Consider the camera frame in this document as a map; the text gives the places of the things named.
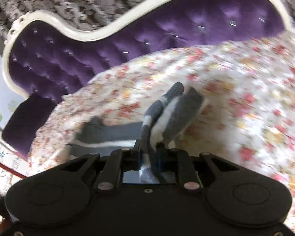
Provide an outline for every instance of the circular pad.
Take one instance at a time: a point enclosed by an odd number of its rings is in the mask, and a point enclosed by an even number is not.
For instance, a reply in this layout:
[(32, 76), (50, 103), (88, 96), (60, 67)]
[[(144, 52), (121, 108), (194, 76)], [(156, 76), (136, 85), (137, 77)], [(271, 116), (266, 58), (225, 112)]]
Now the circular pad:
[(283, 221), (292, 204), (284, 185), (248, 170), (224, 172), (209, 186), (206, 200), (222, 218), (245, 227)]
[(81, 178), (68, 171), (48, 172), (24, 179), (6, 194), (12, 217), (28, 226), (49, 227), (69, 221), (85, 209), (90, 191)]

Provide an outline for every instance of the purple tufted upholstery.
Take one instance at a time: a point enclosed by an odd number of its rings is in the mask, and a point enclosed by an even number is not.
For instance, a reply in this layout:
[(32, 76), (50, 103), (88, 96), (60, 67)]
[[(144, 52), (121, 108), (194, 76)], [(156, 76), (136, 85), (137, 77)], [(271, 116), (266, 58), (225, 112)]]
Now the purple tufted upholstery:
[(9, 71), (30, 95), (59, 103), (99, 72), (144, 54), (274, 36), (282, 30), (282, 19), (268, 0), (173, 0), (94, 42), (72, 40), (47, 23), (33, 22), (12, 48)]

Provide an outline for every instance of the black mechanical arm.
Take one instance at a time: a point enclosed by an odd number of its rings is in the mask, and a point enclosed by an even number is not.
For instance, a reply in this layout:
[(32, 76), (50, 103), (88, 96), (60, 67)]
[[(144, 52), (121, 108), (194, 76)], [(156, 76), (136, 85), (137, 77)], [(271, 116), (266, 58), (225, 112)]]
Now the black mechanical arm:
[(295, 236), (283, 222), (292, 197), (281, 183), (211, 153), (158, 150), (176, 184), (124, 184), (141, 167), (140, 141), (88, 154), (13, 185), (0, 212), (4, 236)]

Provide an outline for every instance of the silver rivet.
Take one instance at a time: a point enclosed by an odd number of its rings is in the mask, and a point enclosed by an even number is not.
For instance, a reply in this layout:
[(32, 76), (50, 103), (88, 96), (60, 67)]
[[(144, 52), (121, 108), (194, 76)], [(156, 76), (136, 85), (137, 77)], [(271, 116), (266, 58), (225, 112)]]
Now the silver rivet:
[(98, 184), (97, 188), (103, 191), (108, 191), (113, 189), (113, 184), (110, 182), (102, 182)]
[(151, 188), (147, 188), (147, 189), (144, 189), (144, 192), (146, 194), (151, 194), (153, 192), (153, 190)]
[(200, 185), (197, 182), (187, 182), (184, 184), (184, 188), (187, 190), (197, 190), (200, 188)]
[(24, 236), (24, 235), (23, 235), (23, 233), (21, 233), (21, 232), (15, 232), (15, 233), (14, 233), (14, 236)]

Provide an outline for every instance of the pink flower pattern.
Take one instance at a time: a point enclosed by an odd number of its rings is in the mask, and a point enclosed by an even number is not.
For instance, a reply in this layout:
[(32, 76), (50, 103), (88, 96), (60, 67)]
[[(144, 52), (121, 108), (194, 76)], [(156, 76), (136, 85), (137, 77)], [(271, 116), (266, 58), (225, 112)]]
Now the pink flower pattern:
[(69, 159), (71, 143), (94, 116), (106, 125), (141, 121), (175, 82), (192, 85), (209, 105), (178, 148), (212, 152), (283, 183), (293, 196), (285, 224), (295, 231), (295, 34), (151, 53), (95, 76), (63, 97), (29, 153), (33, 173)]

